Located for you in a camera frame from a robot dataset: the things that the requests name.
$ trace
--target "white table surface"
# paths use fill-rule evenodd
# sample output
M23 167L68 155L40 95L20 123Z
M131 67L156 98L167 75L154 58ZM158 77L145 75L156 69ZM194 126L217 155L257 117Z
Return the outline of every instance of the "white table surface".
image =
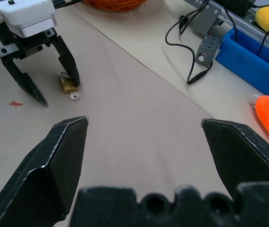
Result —
M195 186L202 196L227 193L200 126L210 115L71 9L58 10L56 19L56 30L78 66L81 97L74 102L62 93L57 78L62 66L54 47L17 61L49 107L20 89L0 62L0 191L54 124L87 115L79 188L129 186L138 200L160 192L172 201L182 184ZM15 108L12 101L23 105ZM68 226L69 218L55 226Z
M184 48L168 46L164 40L166 32L180 15L194 10L184 0L148 0L129 12L107 12L82 3L71 6L71 9L214 118L247 124L269 143L269 134L246 101L253 94L261 95L260 91L216 61L203 79L186 85L192 55ZM224 25L214 32L223 35L229 29L231 27ZM169 41L182 42L197 52L202 37L189 28L179 40L176 28ZM205 69L196 64L192 75L202 70Z

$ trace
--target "orange rope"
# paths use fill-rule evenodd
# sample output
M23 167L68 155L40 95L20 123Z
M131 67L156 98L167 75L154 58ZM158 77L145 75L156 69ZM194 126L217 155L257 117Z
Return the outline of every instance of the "orange rope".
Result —
M84 0L83 2L95 8L109 11L128 11L136 8L147 0Z

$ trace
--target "brass padlock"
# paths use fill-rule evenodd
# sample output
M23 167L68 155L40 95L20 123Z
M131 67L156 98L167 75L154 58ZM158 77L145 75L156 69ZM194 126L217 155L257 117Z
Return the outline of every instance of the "brass padlock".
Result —
M59 83L64 94L79 91L79 87L74 83L67 72L59 72Z

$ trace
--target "blue plastic bin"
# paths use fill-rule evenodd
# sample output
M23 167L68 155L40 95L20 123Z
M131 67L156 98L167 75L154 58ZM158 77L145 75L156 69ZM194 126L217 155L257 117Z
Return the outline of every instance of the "blue plastic bin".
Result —
M238 32L236 43L234 36L234 29L226 34L216 60L263 94L269 95L269 49L263 47L257 56L258 42Z

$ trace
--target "red mark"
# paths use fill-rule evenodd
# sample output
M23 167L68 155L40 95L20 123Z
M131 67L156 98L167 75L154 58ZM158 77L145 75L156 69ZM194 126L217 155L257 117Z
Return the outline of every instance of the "red mark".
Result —
M23 105L22 103L16 103L15 101L12 101L11 103L9 103L9 105L14 105L16 108L19 105Z

